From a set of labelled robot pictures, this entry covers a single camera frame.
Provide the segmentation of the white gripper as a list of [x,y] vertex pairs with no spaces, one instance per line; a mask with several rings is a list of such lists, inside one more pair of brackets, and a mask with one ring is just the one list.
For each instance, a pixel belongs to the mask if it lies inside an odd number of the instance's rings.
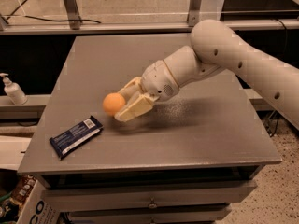
[[[148,94],[142,94],[142,88]],[[119,94],[129,102],[114,115],[114,118],[120,122],[135,119],[151,111],[155,103],[151,96],[157,101],[164,102],[178,92],[179,86],[165,62],[157,61],[150,65],[141,77],[134,77],[119,90]]]

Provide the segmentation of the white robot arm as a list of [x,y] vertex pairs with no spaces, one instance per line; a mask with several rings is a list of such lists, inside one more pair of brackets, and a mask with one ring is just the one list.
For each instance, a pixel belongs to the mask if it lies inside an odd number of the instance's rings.
[[125,105],[114,118],[139,117],[157,102],[171,99],[189,83],[228,69],[261,95],[280,115],[299,128],[299,69],[246,43],[221,21],[204,20],[191,32],[189,46],[148,66],[119,94]]

